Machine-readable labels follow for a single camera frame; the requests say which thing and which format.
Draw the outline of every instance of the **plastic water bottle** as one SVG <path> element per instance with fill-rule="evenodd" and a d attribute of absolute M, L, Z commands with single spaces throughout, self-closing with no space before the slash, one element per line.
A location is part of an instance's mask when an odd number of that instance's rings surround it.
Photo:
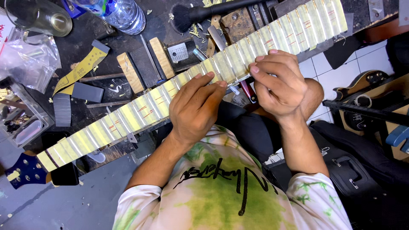
<path fill-rule="evenodd" d="M 134 0 L 68 0 L 103 18 L 120 31 L 136 35 L 145 28 L 146 19 Z"/>

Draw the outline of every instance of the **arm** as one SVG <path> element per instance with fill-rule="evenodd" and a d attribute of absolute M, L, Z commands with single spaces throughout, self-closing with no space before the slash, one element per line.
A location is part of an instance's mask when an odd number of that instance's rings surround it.
<path fill-rule="evenodd" d="M 169 106 L 171 133 L 135 170 L 125 190 L 137 185 L 163 187 L 178 160 L 206 135 L 227 88 L 225 81 L 207 86 L 213 78 L 213 72 L 199 74 L 180 89 Z"/>
<path fill-rule="evenodd" d="M 276 118 L 281 131 L 285 161 L 290 170 L 306 174 L 322 173 L 328 169 L 315 140 L 308 130 L 300 104 L 307 91 L 295 55 L 270 50 L 250 64 L 255 78 L 254 88 L 265 111 Z"/>

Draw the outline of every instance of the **black brush handle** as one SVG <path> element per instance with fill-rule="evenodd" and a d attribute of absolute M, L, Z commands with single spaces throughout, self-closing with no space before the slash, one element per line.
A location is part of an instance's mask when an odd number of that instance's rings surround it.
<path fill-rule="evenodd" d="M 228 11 L 266 1 L 267 0 L 234 0 L 215 4 L 211 7 L 192 7 L 189 8 L 189 18 L 191 23 L 198 23 L 213 15 L 224 14 Z"/>

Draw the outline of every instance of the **tile floor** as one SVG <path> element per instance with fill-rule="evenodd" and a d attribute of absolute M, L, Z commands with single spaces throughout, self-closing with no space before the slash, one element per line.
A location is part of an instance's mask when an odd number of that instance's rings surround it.
<path fill-rule="evenodd" d="M 335 87 L 346 87 L 360 73 L 367 70 L 381 70 L 389 75 L 393 74 L 392 65 L 386 53 L 386 43 L 383 41 L 376 45 L 367 46 L 355 51 L 348 60 L 336 70 L 333 70 L 325 58 L 324 53 L 320 53 L 299 64 L 304 77 L 317 80 L 324 88 L 324 99 L 333 100 L 336 97 Z M 307 124 L 311 121 L 324 120 L 333 123 L 333 118 L 329 108 L 320 105 L 311 115 Z M 282 149 L 277 154 L 270 156 L 266 164 L 274 163 L 284 159 Z"/>

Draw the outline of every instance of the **tie-dye shirt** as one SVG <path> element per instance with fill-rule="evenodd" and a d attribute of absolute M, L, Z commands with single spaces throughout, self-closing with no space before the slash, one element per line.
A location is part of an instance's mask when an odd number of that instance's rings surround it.
<path fill-rule="evenodd" d="M 263 176 L 234 134 L 213 126 L 161 189 L 138 185 L 118 201 L 122 229 L 351 229 L 331 180 L 298 173 L 287 193 Z"/>

